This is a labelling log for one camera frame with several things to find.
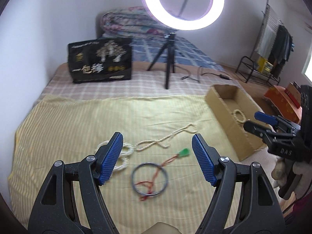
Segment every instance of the black bag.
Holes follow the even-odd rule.
[[[68,67],[74,83],[130,80],[131,38],[89,40],[68,45]]]

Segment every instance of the metal screw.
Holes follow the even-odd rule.
[[[253,166],[254,168],[260,168],[260,167],[261,167],[261,165],[260,165],[258,162],[253,162],[253,163],[252,163],[252,166]]]
[[[220,157],[221,161],[224,163],[227,163],[230,161],[230,159],[228,157]]]
[[[93,155],[87,156],[87,161],[88,161],[88,162],[92,162],[92,161],[94,161],[95,158],[96,158],[96,157],[93,156]]]
[[[61,166],[62,165],[62,161],[60,161],[60,160],[58,160],[58,161],[56,161],[55,163],[54,163],[54,166],[55,167],[59,167],[59,166]]]

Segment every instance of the cardboard box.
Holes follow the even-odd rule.
[[[294,102],[295,106],[299,108],[301,106],[301,93],[297,90],[297,88],[290,83],[285,92]]]
[[[244,113],[247,120],[252,120],[271,129],[269,125],[254,118],[255,113],[262,110],[240,88],[232,85],[214,85],[206,95],[206,102],[223,127],[240,161],[265,146],[262,139],[247,133],[243,124],[237,122],[233,117],[233,111],[238,109]],[[237,117],[240,120],[243,119],[240,114],[237,114]]]

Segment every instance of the metal ring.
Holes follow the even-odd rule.
[[[165,176],[165,184],[163,186],[163,188],[159,191],[159,192],[156,192],[156,193],[152,193],[152,194],[147,194],[147,193],[143,193],[141,191],[139,191],[135,184],[134,184],[134,176],[135,176],[135,172],[141,168],[142,166],[144,165],[152,165],[152,166],[156,166],[157,168],[159,168],[161,170],[161,172],[163,173],[163,175]],[[133,171],[132,171],[132,174],[131,174],[131,185],[132,185],[132,188],[133,190],[135,190],[137,193],[139,193],[140,195],[143,195],[143,196],[155,196],[155,195],[159,195],[160,193],[162,193],[163,191],[165,191],[165,189],[167,188],[167,185],[168,185],[168,182],[169,182],[169,179],[168,179],[168,173],[167,171],[163,168],[163,166],[159,165],[159,164],[156,164],[156,163],[142,163],[140,165],[138,165]]]

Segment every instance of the white wall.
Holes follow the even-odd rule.
[[[288,11],[285,26],[293,37],[295,49],[280,75],[280,85],[283,87],[287,87],[289,83],[294,81],[299,85],[310,84],[309,80],[302,74],[303,67],[311,51],[312,41],[312,31],[308,30],[305,23],[312,25],[312,22],[303,15],[293,10]]]
[[[163,6],[179,12],[183,0],[161,0]],[[205,12],[209,0],[190,0],[183,17],[194,18]],[[270,5],[282,20],[286,18],[284,0],[270,0]],[[141,0],[118,0],[118,6],[141,5]],[[179,31],[213,60],[237,66],[244,55],[250,55],[266,8],[266,0],[225,0],[221,16],[212,25],[196,31]]]
[[[10,0],[0,16],[0,192],[9,202],[14,134],[68,43],[94,39],[96,16],[113,0]]]
[[[162,1],[173,1],[164,6],[177,12],[182,2]],[[190,0],[183,16],[200,15],[208,2]],[[14,133],[57,66],[67,60],[67,44],[94,39],[99,13],[141,4],[141,0],[10,0],[0,16],[0,192],[6,201]],[[252,51],[265,5],[266,0],[225,0],[223,13],[211,26],[178,34],[212,59],[236,66]],[[284,0],[270,0],[270,5],[285,20]]]

